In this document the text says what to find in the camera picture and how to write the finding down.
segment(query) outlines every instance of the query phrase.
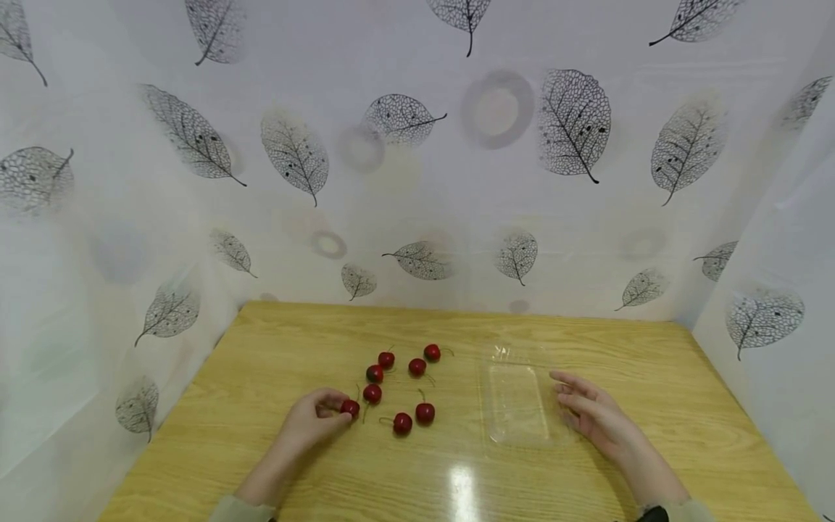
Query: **hand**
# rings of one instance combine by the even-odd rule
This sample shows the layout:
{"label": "hand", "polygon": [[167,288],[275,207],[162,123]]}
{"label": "hand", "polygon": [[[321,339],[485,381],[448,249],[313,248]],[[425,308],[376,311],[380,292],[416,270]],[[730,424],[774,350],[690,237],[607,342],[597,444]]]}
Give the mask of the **hand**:
{"label": "hand", "polygon": [[320,388],[296,401],[276,440],[240,484],[235,496],[256,506],[271,499],[280,505],[301,456],[351,423],[350,413],[339,413],[342,403],[348,399],[345,393]]}
{"label": "hand", "polygon": [[332,388],[319,388],[300,398],[290,408],[273,446],[282,453],[299,457],[340,433],[352,421],[350,413],[339,413],[342,403],[349,398]]}
{"label": "hand", "polygon": [[571,373],[552,370],[559,403],[569,409],[564,421],[582,433],[606,458],[618,466],[627,465],[641,446],[644,434],[626,416],[615,400],[601,388]]}
{"label": "hand", "polygon": [[594,384],[553,370],[565,422],[582,433],[624,475],[638,505],[681,504],[690,498],[684,484],[640,428],[615,400]]}

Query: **clear plastic container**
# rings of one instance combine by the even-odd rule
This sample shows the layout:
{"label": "clear plastic container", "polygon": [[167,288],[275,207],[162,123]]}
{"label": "clear plastic container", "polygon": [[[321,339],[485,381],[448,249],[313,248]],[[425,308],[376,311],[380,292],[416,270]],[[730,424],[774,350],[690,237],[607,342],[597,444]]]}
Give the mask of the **clear plastic container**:
{"label": "clear plastic container", "polygon": [[563,422],[547,353],[539,348],[497,346],[482,361],[482,406],[495,443],[543,447],[565,444],[574,434]]}

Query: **red cherry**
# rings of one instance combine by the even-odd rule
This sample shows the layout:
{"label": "red cherry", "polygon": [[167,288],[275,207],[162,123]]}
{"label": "red cherry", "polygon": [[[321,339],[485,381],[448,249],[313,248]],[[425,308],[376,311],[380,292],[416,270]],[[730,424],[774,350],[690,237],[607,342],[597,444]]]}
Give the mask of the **red cherry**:
{"label": "red cherry", "polygon": [[382,366],[379,364],[372,364],[366,370],[366,379],[370,383],[382,383]]}
{"label": "red cherry", "polygon": [[360,403],[357,401],[351,400],[350,398],[342,403],[342,407],[339,408],[339,413],[350,413],[352,417],[357,418],[360,416]]}
{"label": "red cherry", "polygon": [[394,354],[391,352],[380,352],[377,356],[377,362],[384,370],[391,370],[394,366]]}
{"label": "red cherry", "polygon": [[435,407],[426,402],[426,395],[422,389],[418,388],[417,390],[420,392],[421,397],[423,397],[423,402],[415,407],[415,418],[418,424],[428,426],[435,420]]}
{"label": "red cherry", "polygon": [[362,390],[362,398],[371,404],[377,404],[382,400],[382,388],[376,384],[369,384]]}
{"label": "red cherry", "polygon": [[414,358],[409,361],[409,373],[413,377],[420,377],[426,372],[426,361]]}
{"label": "red cherry", "polygon": [[430,344],[423,349],[423,356],[427,361],[437,362],[441,360],[441,348],[437,344]]}
{"label": "red cherry", "polygon": [[412,418],[408,413],[400,412],[394,416],[394,433],[398,435],[408,435],[412,431]]}

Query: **black leaf illustration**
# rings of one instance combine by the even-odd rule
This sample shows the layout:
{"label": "black leaf illustration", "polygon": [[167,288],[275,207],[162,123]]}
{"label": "black leaf illustration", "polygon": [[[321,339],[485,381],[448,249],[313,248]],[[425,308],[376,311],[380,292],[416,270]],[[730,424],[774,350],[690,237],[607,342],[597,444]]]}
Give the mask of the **black leaf illustration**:
{"label": "black leaf illustration", "polygon": [[44,147],[16,150],[0,160],[0,201],[12,213],[27,216],[57,210],[73,189],[73,171],[66,158]]}
{"label": "black leaf illustration", "polygon": [[490,0],[426,0],[429,8],[445,23],[456,29],[467,31],[470,35],[470,46],[467,58],[473,52],[473,33],[481,17],[487,12]]}
{"label": "black leaf illustration", "polygon": [[203,56],[217,63],[237,63],[243,55],[246,13],[239,0],[185,0],[191,30]]}
{"label": "black leaf illustration", "polygon": [[370,271],[364,270],[352,263],[346,263],[342,267],[342,284],[351,294],[353,301],[355,297],[367,296],[377,289],[377,277]]}
{"label": "black leaf illustration", "polygon": [[650,42],[650,47],[668,38],[680,42],[704,42],[719,34],[745,0],[681,0],[670,32]]}
{"label": "black leaf illustration", "polygon": [[29,37],[29,26],[26,24],[21,0],[0,0],[0,53],[31,63],[38,71],[43,86],[47,86],[47,79],[35,64],[32,55],[32,40]]}
{"label": "black leaf illustration", "polygon": [[134,346],[146,334],[156,337],[173,337],[185,332],[197,321],[200,313],[200,295],[187,283],[172,285],[163,283],[157,289],[154,301],[145,313],[145,325]]}
{"label": "black leaf illustration", "polygon": [[151,441],[159,388],[148,377],[136,379],[116,401],[116,420],[131,433],[147,433]]}
{"label": "black leaf illustration", "polygon": [[173,94],[153,85],[143,84],[140,88],[145,103],[193,173],[201,178],[232,178],[246,186],[232,175],[229,151],[206,118]]}
{"label": "black leaf illustration", "polygon": [[539,107],[539,163],[559,175],[591,175],[612,126],[609,99],[597,80],[573,69],[551,69]]}
{"label": "black leaf illustration", "polygon": [[227,231],[215,228],[211,232],[210,238],[215,257],[235,270],[246,272],[255,279],[258,279],[258,276],[250,271],[250,267],[252,266],[250,254],[237,237]]}
{"label": "black leaf illustration", "polygon": [[407,274],[417,279],[437,281],[451,277],[453,274],[450,264],[442,261],[428,241],[410,243],[393,254],[382,256],[393,256]]}
{"label": "black leaf illustration", "polygon": [[736,294],[725,317],[736,359],[742,360],[742,350],[768,346],[794,332],[805,313],[803,300],[793,291],[761,288],[751,295]]}
{"label": "black leaf illustration", "polygon": [[788,110],[782,119],[782,126],[801,129],[815,112],[817,102],[823,97],[832,82],[832,76],[816,79],[794,95],[788,103]]}
{"label": "black leaf illustration", "polygon": [[528,232],[514,232],[504,238],[504,246],[498,251],[494,265],[505,276],[518,279],[524,286],[522,277],[534,266],[537,254],[536,239]]}
{"label": "black leaf illustration", "polygon": [[725,149],[726,113],[714,94],[695,97],[672,115],[652,150],[652,179],[670,192],[695,183]]}
{"label": "black leaf illustration", "polygon": [[388,144],[417,147],[429,137],[435,122],[446,117],[433,118],[422,103],[405,94],[386,94],[372,102],[362,122]]}
{"label": "black leaf illustration", "polygon": [[648,268],[638,272],[624,290],[623,307],[637,307],[664,295],[669,282],[666,277],[655,268]]}
{"label": "black leaf illustration", "polygon": [[703,259],[701,273],[705,274],[712,281],[719,281],[719,276],[722,275],[722,271],[725,270],[725,265],[731,259],[731,255],[736,248],[736,243],[737,241],[731,241],[730,243],[719,245],[708,252],[706,256],[697,257],[693,261]]}
{"label": "black leaf illustration", "polygon": [[290,185],[313,196],[327,181],[330,164],[319,135],[280,110],[270,110],[261,119],[261,143],[272,166]]}

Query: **table surface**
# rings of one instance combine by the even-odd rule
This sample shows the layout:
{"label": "table surface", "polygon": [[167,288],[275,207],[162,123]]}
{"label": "table surface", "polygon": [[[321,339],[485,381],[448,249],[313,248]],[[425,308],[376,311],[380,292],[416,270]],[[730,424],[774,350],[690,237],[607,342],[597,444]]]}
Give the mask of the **table surface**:
{"label": "table surface", "polygon": [[[406,371],[430,342],[455,353],[429,366],[434,388]],[[280,519],[635,519],[622,478],[539,400],[561,367],[607,388],[717,519],[818,520],[683,327],[277,302],[241,310],[100,520],[205,520],[297,397],[353,395],[391,345],[382,403],[305,468]],[[413,412],[418,388],[435,422],[396,438],[378,419]]]}

